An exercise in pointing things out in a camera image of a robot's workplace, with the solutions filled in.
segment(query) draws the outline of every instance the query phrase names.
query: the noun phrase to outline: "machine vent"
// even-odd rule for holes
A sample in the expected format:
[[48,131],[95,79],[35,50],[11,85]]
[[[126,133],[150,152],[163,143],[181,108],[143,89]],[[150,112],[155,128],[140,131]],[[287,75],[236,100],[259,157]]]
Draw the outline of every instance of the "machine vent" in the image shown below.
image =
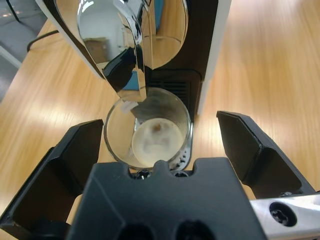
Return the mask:
[[187,109],[189,109],[189,106],[190,106],[190,85],[191,83],[189,81],[157,80],[157,81],[150,81],[148,83],[149,87],[161,88],[173,93],[174,95],[176,95],[178,98],[181,99],[181,101],[184,103]]

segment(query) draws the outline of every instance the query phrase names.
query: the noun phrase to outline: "glass cup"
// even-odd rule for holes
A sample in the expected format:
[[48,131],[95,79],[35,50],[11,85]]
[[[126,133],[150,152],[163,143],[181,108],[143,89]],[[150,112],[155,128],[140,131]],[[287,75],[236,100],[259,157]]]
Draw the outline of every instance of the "glass cup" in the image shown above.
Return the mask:
[[103,136],[110,154],[133,169],[151,169],[158,160],[170,165],[190,135],[186,106],[161,88],[149,87],[143,102],[132,101],[133,97],[120,98],[107,115]]

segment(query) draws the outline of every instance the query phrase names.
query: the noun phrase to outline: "floor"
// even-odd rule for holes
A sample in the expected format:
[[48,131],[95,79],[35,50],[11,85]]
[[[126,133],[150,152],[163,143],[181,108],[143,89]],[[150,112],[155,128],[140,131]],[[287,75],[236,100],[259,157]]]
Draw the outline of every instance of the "floor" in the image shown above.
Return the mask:
[[[27,44],[35,39],[47,17],[35,0],[10,0],[21,22],[17,22],[6,0],[0,0],[0,47],[23,62]],[[18,68],[0,54],[0,102],[4,98]]]

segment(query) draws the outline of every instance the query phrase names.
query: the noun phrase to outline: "clear glass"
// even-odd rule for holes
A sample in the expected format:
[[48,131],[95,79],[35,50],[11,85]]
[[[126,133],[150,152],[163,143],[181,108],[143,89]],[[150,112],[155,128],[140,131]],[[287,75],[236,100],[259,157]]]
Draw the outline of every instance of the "clear glass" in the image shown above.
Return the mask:
[[143,102],[132,99],[120,98],[107,115],[103,135],[110,154],[134,169],[151,169],[157,160],[170,163],[190,135],[186,106],[176,95],[155,87],[147,89]]

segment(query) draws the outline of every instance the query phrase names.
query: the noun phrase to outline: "wooden table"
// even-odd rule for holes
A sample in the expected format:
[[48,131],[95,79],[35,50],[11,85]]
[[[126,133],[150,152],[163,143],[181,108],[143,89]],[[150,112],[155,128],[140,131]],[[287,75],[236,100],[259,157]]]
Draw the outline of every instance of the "wooden table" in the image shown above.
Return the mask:
[[[225,156],[216,112],[239,112],[320,189],[318,9],[318,0],[233,0],[204,112],[195,121],[192,161]],[[47,22],[40,34],[51,30]],[[105,120],[117,98],[60,34],[36,42],[0,105],[0,213],[69,127]],[[102,141],[99,162],[108,161]],[[0,239],[12,238],[0,231]]]

